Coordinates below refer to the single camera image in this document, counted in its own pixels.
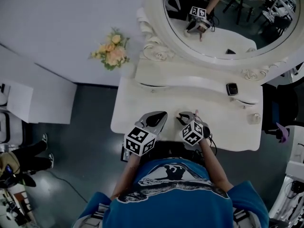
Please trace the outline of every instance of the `cable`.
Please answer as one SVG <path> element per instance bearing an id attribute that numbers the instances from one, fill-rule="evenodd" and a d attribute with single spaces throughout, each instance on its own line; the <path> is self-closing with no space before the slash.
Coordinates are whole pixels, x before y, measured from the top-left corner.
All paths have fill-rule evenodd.
<path id="1" fill-rule="evenodd" d="M 67 180 L 63 179 L 63 178 L 60 178 L 58 176 L 56 176 L 54 173 L 52 173 L 51 171 L 46 171 L 48 173 L 50 173 L 53 177 L 55 177 L 56 179 L 58 180 L 62 180 L 62 181 L 65 181 L 68 185 L 71 186 L 71 188 L 79 195 L 79 197 L 81 197 L 83 199 L 84 202 L 88 203 L 87 200 L 76 190 L 76 188 L 74 188 L 74 186 L 69 183 Z"/>
<path id="2" fill-rule="evenodd" d="M 217 153 L 218 153 L 218 148 L 217 148 L 217 145 L 214 143 L 214 141 L 213 141 L 213 139 L 212 139 L 212 134 L 210 134 L 210 136 L 207 137 L 207 139 L 210 140 L 210 147 L 211 147 L 212 143 L 214 144 L 214 148 L 215 148 L 215 153 L 214 153 L 214 155 L 216 156 Z"/>
<path id="3" fill-rule="evenodd" d="M 289 197 L 287 194 L 286 194 L 286 188 L 288 185 L 292 185 L 291 186 L 291 191 L 293 191 L 295 193 L 295 195 L 293 197 Z M 285 187 L 285 196 L 288 198 L 288 199 L 293 199 L 295 196 L 297 196 L 298 194 L 304 192 L 304 183 L 301 183 L 300 181 L 293 181 L 293 182 L 290 182 L 289 184 L 286 185 Z"/>
<path id="4" fill-rule="evenodd" d="M 214 18 L 216 18 L 217 20 L 218 20 L 218 24 L 216 25 L 215 24 L 215 22 L 214 22 Z M 213 17 L 212 17 L 212 27 L 211 27 L 211 32 L 214 32 L 215 31 L 215 27 L 216 26 L 219 26 L 219 19 L 215 16 L 215 15 L 213 15 Z"/>

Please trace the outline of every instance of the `small white cup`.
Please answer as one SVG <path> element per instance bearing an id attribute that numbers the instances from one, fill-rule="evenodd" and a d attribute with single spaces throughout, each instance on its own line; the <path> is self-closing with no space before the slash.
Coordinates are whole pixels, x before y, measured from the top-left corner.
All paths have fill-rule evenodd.
<path id="1" fill-rule="evenodd" d="M 253 113 L 247 116 L 249 124 L 259 124 L 261 122 L 261 115 L 259 113 Z"/>

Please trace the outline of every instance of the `chair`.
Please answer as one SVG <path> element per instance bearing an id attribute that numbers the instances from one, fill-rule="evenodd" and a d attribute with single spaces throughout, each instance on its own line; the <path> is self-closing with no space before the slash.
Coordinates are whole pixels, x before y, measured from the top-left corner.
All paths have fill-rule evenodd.
<path id="1" fill-rule="evenodd" d="M 277 31 L 277 35 L 278 35 L 275 38 L 275 40 L 276 40 L 284 33 L 284 31 L 290 26 L 290 24 L 291 24 L 291 20 L 285 19 L 283 17 L 275 16 L 274 22 L 273 23 L 268 22 L 268 25 L 263 29 L 262 34 L 265 34 L 265 32 L 268 31 L 270 28 L 275 27 L 276 31 Z"/>
<path id="2" fill-rule="evenodd" d="M 262 130 L 278 129 L 276 123 L 286 126 L 304 127 L 304 77 L 277 88 L 264 84 Z"/>
<path id="3" fill-rule="evenodd" d="M 247 22 L 249 22 L 252 10 L 260 8 L 265 3 L 264 0 L 231 0 L 230 3 L 224 8 L 223 13 L 227 11 L 227 9 L 233 4 L 234 1 L 239 3 L 239 5 L 236 7 L 236 9 L 238 9 L 237 22 L 236 22 L 237 25 L 239 23 L 239 19 L 241 17 L 243 8 L 249 9 L 249 13 L 246 20 Z"/>

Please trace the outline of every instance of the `person's leg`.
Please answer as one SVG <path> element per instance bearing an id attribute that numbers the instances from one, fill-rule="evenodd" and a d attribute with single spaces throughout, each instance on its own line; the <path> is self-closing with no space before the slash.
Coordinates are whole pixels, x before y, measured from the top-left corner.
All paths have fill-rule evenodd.
<path id="1" fill-rule="evenodd" d="M 48 148 L 48 137 L 47 134 L 43 134 L 42 140 L 32 146 L 22 147 L 12 151 L 17 159 L 25 159 L 28 157 L 34 157 Z"/>
<path id="2" fill-rule="evenodd" d="M 20 162 L 21 171 L 42 171 L 52 168 L 53 162 L 49 158 L 31 157 L 22 159 Z"/>

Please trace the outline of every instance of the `carved decoration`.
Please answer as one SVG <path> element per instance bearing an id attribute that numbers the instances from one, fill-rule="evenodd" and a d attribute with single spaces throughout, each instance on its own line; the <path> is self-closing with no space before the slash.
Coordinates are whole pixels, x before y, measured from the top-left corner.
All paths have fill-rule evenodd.
<path id="1" fill-rule="evenodd" d="M 258 81 L 266 77 L 267 73 L 271 68 L 278 68 L 282 67 L 284 64 L 287 63 L 288 58 L 284 58 L 282 61 L 278 61 L 273 63 L 269 66 L 264 66 L 262 68 L 253 68 L 253 69 L 242 69 L 241 74 L 242 76 L 250 81 Z"/>
<path id="2" fill-rule="evenodd" d="M 142 57 L 152 61 L 172 59 L 175 54 L 157 37 L 143 8 L 137 10 L 137 20 L 140 24 L 141 31 L 146 35 Z"/>

